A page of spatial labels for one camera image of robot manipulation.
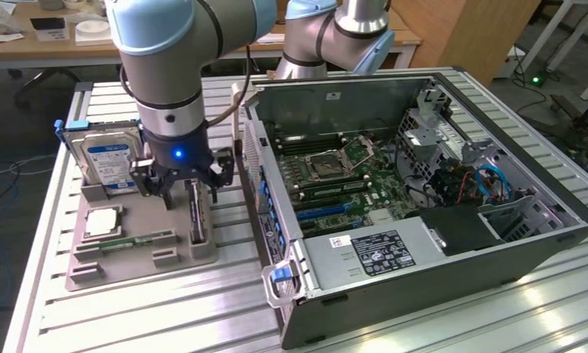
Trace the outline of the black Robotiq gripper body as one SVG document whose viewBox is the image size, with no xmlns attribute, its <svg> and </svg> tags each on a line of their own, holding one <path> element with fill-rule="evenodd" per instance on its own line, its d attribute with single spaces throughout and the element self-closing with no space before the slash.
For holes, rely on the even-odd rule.
<svg viewBox="0 0 588 353">
<path fill-rule="evenodd" d="M 155 171 L 166 187 L 187 179 L 199 179 L 208 186 L 216 186 L 207 125 L 200 125 L 191 133 L 175 137 L 158 135 L 147 129 L 144 135 L 152 152 Z"/>
</svg>

